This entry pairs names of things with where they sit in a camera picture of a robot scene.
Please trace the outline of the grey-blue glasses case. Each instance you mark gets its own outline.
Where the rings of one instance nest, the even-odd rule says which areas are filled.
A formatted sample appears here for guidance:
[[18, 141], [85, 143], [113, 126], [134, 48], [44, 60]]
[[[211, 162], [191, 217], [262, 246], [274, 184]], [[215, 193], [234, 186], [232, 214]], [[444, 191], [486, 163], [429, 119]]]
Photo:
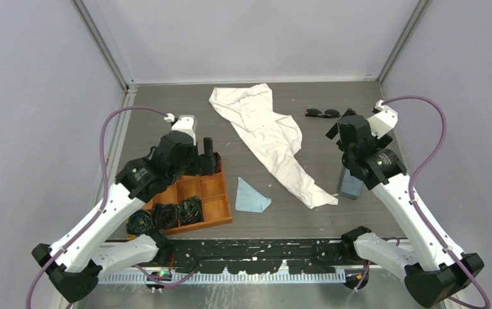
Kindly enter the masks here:
[[344, 169], [338, 188], [338, 193], [344, 198], [357, 200], [361, 196], [364, 183], [352, 176], [349, 169]]

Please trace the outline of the light blue cleaning cloth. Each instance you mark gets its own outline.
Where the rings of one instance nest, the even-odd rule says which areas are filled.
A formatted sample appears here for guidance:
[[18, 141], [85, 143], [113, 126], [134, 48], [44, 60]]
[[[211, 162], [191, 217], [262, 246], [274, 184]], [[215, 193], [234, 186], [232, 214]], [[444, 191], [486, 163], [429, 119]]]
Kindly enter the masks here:
[[238, 177], [235, 209], [243, 212], [262, 213], [272, 203], [272, 200], [260, 194], [243, 178]]

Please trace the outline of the white cloth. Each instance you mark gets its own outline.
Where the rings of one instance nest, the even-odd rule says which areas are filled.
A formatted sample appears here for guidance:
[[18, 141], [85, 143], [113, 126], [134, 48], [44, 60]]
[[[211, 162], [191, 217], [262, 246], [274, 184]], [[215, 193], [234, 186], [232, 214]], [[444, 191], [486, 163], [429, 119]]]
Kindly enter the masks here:
[[235, 129], [243, 143], [277, 181], [309, 209], [337, 205], [296, 160], [303, 134], [290, 115], [273, 110], [265, 83], [249, 88], [215, 87], [209, 103]]

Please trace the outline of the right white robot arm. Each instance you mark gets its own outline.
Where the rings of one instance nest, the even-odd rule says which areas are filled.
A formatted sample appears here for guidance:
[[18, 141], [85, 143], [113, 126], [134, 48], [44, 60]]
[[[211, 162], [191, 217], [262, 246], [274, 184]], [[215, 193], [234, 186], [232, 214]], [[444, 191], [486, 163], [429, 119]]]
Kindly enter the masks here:
[[452, 240], [420, 199], [409, 188], [410, 175], [403, 162], [388, 148], [389, 132], [397, 113], [384, 107], [371, 117], [347, 109], [327, 132], [342, 151], [342, 163], [391, 212], [411, 243], [408, 251], [383, 240], [364, 226], [341, 236], [339, 251], [344, 261], [369, 260], [403, 279], [413, 299], [431, 308], [450, 299], [471, 283], [484, 268], [477, 253], [466, 253]]

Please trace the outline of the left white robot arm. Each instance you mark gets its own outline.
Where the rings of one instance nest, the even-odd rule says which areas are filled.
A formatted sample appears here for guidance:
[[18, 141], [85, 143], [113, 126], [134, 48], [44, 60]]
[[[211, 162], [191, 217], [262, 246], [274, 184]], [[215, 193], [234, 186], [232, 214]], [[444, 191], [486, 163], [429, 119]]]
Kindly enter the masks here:
[[58, 241], [38, 244], [32, 256], [55, 289], [69, 303], [84, 299], [100, 279], [139, 263], [164, 266], [171, 256], [167, 239], [154, 228], [109, 250], [101, 245], [126, 218], [183, 175], [214, 174], [220, 156], [212, 138], [204, 152], [188, 133], [170, 131], [142, 158], [129, 161], [107, 188], [103, 199]]

